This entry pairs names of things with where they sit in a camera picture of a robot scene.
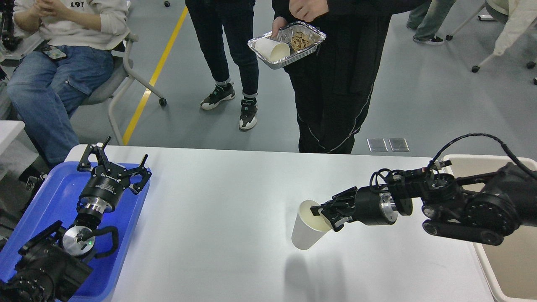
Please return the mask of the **person's left hand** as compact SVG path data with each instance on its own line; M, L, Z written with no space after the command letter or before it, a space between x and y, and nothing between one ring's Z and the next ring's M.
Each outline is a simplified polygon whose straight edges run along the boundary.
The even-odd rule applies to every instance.
M329 12L327 0L290 0L288 8L292 16L305 22Z

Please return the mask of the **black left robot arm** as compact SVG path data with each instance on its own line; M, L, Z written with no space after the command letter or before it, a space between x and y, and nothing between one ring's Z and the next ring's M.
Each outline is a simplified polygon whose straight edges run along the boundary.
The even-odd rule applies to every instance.
M115 285L152 172L106 143L56 166L1 251L2 302L99 302Z

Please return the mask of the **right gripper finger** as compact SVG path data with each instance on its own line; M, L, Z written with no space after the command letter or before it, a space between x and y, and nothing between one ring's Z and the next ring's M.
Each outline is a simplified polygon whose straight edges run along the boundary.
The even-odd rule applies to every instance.
M328 214L338 214L340 216L351 216L355 211L355 196L357 187L351 187L341 193L332 196L332 199L317 206L311 206L310 211L314 216L320 216L321 210L328 211Z
M354 222L352 217L342 216L337 211L328 210L327 208L321 210L321 216L334 232L339 232L346 222Z

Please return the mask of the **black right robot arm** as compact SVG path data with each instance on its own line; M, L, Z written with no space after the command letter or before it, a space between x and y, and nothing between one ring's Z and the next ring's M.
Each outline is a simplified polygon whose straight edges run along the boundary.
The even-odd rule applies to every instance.
M427 166L414 170L383 168L374 172L366 187L352 187L331 200L309 207L307 213L324 219L340 231L345 222L393 225L397 215L409 216L413 198L422 201L426 233L486 245L500 245L520 226L537 222L536 172L530 170L494 135L510 158L495 172L455 177L441 173L450 160L439 157L459 136L444 145Z

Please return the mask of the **person's right hand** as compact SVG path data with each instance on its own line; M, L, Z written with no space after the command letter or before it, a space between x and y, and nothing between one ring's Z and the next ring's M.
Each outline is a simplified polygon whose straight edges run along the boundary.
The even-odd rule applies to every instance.
M279 30L287 24L288 22L284 17L282 16L275 17L274 21L272 22L272 27L271 27L271 37L275 38L278 35Z

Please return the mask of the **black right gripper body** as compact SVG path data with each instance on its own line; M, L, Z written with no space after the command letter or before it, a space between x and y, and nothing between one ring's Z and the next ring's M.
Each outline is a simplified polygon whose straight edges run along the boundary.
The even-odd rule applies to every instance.
M353 221L362 222L368 226L393 225L397 221L397 211L392 209L381 193L374 193L369 187L357 190L354 200Z

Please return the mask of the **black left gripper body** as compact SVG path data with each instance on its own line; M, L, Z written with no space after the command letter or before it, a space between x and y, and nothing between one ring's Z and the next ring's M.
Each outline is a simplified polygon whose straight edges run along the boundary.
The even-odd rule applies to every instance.
M115 211L125 190L128 189L129 180L123 179L123 172L129 170L123 166L112 166L111 172L105 172L103 166L95 166L82 193L79 195L78 209L88 209L99 213ZM138 183L141 176L131 178Z

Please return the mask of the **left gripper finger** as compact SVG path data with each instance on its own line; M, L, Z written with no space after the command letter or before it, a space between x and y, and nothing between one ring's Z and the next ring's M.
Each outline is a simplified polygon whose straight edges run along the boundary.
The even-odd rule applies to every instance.
M148 157L149 155L145 154L139 166L129 170L125 170L123 172L123 179L129 180L128 189L130 189L130 191L134 195L138 195L145 188L146 184L149 182L149 179L152 176L151 171L149 171L148 168L145 167L145 163ZM133 183L131 181L131 178L137 175L141 176L141 180L138 183Z
M83 152L81 160L79 161L77 170L79 172L89 172L91 169L89 156L95 155L97 166L103 166L105 168L105 172L111 172L112 165L109 162L109 159L107 158L105 153L105 148L110 140L111 136L108 136L101 144L97 143L95 145L87 145L86 149Z

